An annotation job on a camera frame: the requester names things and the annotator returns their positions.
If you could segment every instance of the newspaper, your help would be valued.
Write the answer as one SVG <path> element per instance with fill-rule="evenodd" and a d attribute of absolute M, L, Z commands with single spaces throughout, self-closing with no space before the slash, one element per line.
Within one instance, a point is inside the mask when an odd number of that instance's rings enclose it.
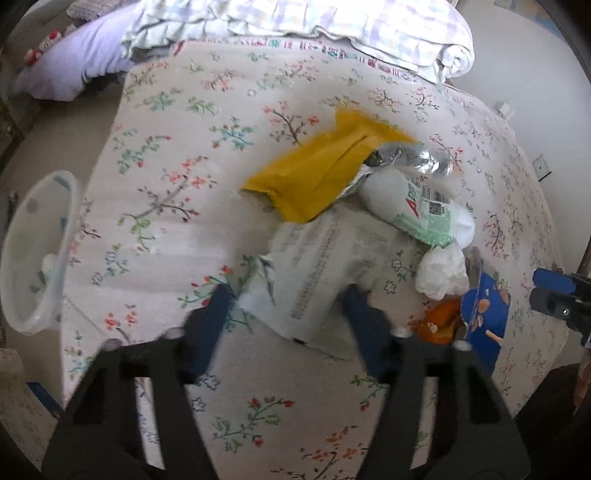
<path fill-rule="evenodd" d="M 270 253 L 258 257 L 238 305 L 287 339 L 350 358 L 354 342 L 335 300 L 351 283 L 373 288 L 396 234 L 395 227 L 340 202 L 305 225 L 283 223 Z"/>

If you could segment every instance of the yellow envelope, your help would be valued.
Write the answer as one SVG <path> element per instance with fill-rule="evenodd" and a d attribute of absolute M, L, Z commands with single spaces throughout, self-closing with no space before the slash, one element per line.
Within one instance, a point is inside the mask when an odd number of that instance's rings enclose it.
<path fill-rule="evenodd" d="M 336 130 L 278 158 L 243 188 L 266 193 L 285 221 L 306 223 L 334 202 L 373 150 L 393 141 L 416 142 L 361 112 L 339 109 Z"/>

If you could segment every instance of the checkered blanket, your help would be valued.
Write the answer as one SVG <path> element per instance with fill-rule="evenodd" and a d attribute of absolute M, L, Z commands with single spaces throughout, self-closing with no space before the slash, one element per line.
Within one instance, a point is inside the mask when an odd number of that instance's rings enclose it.
<path fill-rule="evenodd" d="M 474 63 L 470 27 L 446 0 L 142 0 L 137 12 L 129 58 L 205 37 L 324 34 L 434 83 Z"/>
<path fill-rule="evenodd" d="M 76 0 L 66 13 L 70 18 L 92 22 L 118 8 L 136 3 L 138 0 Z"/>

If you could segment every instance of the wall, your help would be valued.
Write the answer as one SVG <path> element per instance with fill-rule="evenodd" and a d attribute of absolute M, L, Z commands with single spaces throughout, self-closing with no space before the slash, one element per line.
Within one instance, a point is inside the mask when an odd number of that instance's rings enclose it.
<path fill-rule="evenodd" d="M 570 47 L 492 0 L 460 0 L 476 61 L 452 79 L 488 106 L 508 102 L 509 123 L 530 160 L 552 174 L 540 184 L 557 228 L 566 271 L 576 271 L 591 235 L 591 84 Z"/>

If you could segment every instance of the crumpled foil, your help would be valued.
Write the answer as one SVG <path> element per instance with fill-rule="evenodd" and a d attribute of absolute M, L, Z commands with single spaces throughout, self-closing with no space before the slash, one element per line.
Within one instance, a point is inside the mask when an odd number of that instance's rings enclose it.
<path fill-rule="evenodd" d="M 438 179 L 448 177 L 453 171 L 451 159 L 440 150 L 428 148 L 423 144 L 388 142 L 380 145 L 363 162 L 353 180 L 343 189 L 337 200 L 356 192 L 374 171 L 389 165 L 411 167 L 420 175 Z"/>

